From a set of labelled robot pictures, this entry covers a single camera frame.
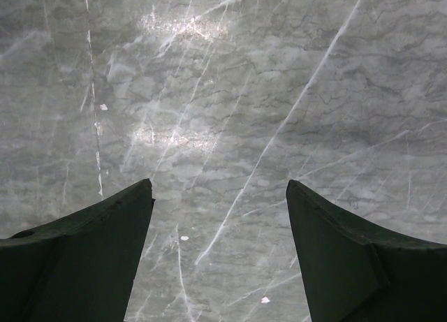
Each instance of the black plastic part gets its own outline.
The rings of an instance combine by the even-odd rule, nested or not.
[[[446,322],[447,246],[377,226],[291,180],[312,322]]]
[[[142,180],[0,240],[0,321],[123,322],[153,206]]]

